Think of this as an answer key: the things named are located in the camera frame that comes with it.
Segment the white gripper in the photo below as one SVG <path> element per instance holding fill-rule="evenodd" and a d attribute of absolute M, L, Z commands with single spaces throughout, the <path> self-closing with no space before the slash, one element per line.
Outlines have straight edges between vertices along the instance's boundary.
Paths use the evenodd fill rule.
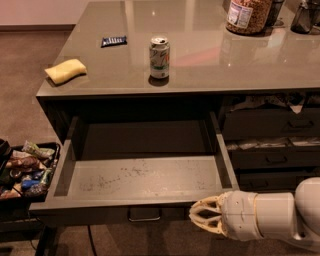
<path fill-rule="evenodd" d="M 256 197 L 257 193 L 243 191 L 227 192 L 224 199 L 210 196 L 194 203 L 189 210 L 189 217 L 196 226 L 211 233 L 224 235 L 226 232 L 227 237 L 239 241 L 261 239 L 255 209 Z"/>

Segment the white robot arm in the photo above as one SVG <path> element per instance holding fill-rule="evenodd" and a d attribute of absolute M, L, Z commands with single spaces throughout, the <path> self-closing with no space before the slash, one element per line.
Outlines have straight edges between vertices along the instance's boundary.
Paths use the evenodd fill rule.
<path fill-rule="evenodd" d="M 277 239 L 320 252 L 320 178 L 302 181 L 286 193 L 228 191 L 194 203 L 198 227 L 239 241 Z"/>

